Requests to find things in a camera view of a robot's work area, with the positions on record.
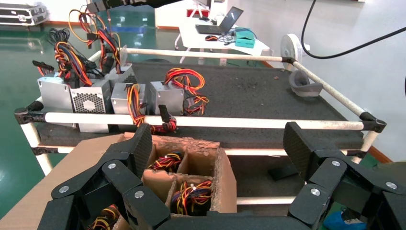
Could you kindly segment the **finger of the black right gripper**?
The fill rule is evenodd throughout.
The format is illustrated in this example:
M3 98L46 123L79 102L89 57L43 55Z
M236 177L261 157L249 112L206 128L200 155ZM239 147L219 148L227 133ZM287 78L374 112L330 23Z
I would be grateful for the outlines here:
M87 4L87 10L90 13L97 13L107 11L112 8L120 6L144 6L148 5L153 8L159 8L165 5L169 5L180 0L97 0Z

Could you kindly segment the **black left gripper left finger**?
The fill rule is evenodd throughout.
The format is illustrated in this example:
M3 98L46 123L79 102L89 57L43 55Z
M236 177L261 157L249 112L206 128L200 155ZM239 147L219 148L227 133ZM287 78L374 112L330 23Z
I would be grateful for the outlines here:
M141 180L152 147L148 124L112 144L94 166L53 189L38 228L107 230L123 217L133 230L158 229L170 211Z

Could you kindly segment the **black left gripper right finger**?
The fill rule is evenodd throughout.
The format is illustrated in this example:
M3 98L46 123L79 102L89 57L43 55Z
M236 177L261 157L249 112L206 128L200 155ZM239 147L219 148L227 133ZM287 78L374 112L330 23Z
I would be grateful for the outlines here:
M305 185L288 216L317 229L332 203L359 214L369 230L406 227L406 188L394 178L354 163L335 147L316 145L296 122L284 128L283 147Z

